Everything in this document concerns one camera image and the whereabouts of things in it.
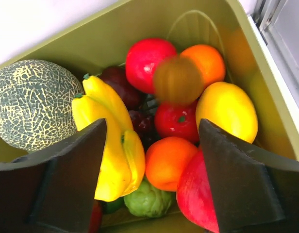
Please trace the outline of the brown kiwi from bag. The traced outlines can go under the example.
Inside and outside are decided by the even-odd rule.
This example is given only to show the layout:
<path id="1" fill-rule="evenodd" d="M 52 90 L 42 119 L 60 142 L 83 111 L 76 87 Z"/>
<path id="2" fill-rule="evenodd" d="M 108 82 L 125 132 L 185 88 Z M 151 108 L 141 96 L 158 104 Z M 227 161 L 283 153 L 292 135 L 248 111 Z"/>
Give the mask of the brown kiwi from bag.
<path id="1" fill-rule="evenodd" d="M 184 56 L 161 62 L 153 75 L 154 95 L 161 103 L 186 106 L 203 91 L 203 77 L 195 63 Z"/>

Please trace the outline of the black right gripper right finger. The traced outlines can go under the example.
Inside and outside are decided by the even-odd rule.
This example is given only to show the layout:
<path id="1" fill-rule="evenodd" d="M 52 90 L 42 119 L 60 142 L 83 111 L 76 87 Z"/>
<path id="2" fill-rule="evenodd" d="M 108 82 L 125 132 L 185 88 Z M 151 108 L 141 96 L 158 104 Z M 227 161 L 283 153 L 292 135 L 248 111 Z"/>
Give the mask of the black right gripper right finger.
<path id="1" fill-rule="evenodd" d="M 222 233 L 299 233 L 299 162 L 202 119 L 200 143 Z"/>

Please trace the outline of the yellow lemon from bag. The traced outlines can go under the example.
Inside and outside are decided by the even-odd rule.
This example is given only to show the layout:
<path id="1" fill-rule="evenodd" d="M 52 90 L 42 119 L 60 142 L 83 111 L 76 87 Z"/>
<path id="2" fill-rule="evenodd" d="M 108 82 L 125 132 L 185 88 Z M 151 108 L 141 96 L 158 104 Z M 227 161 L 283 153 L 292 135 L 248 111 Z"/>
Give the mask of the yellow lemon from bag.
<path id="1" fill-rule="evenodd" d="M 232 83 L 216 82 L 204 90 L 196 107 L 196 124 L 202 119 L 249 143 L 253 143 L 258 133 L 253 102 L 243 89 Z"/>

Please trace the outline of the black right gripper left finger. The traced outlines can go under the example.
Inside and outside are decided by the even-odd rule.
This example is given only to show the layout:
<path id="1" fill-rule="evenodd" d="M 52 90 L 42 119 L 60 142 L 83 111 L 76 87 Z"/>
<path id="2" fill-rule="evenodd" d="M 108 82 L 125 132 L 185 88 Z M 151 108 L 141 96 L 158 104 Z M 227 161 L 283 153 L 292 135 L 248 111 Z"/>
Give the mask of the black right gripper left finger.
<path id="1" fill-rule="evenodd" d="M 106 130 L 99 119 L 61 142 L 0 163 L 0 233 L 88 232 Z"/>

